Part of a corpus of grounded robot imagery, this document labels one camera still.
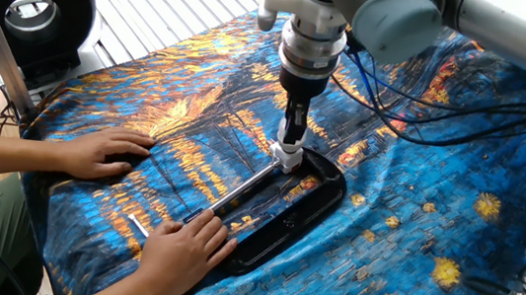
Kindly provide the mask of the person's right hand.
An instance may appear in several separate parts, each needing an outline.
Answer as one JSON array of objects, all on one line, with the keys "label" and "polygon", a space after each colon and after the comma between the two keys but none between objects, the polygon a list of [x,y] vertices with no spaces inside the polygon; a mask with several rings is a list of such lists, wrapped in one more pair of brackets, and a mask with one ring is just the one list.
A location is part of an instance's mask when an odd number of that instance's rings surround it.
[{"label": "person's right hand", "polygon": [[238,240],[211,210],[185,224],[159,226],[146,239],[139,275],[150,295],[183,295],[236,249]]}]

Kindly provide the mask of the person's left hand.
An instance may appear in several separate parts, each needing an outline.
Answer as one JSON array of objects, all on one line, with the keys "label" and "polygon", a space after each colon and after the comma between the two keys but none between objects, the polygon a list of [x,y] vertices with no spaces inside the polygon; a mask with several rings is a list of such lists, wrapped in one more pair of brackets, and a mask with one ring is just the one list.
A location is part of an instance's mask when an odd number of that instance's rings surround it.
[{"label": "person's left hand", "polygon": [[57,145],[56,170],[78,179],[118,176],[132,170],[129,162],[111,160],[120,155],[147,157],[155,140],[148,134],[124,128],[88,133]]}]

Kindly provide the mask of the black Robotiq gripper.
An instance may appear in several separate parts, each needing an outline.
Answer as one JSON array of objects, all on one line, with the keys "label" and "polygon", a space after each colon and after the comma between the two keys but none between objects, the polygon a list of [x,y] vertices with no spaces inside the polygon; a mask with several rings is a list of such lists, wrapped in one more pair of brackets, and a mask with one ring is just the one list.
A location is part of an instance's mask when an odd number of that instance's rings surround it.
[{"label": "black Robotiq gripper", "polygon": [[330,79],[306,79],[295,76],[284,67],[280,70],[279,83],[288,93],[282,143],[293,145],[304,136],[307,126],[310,99],[320,96]]}]

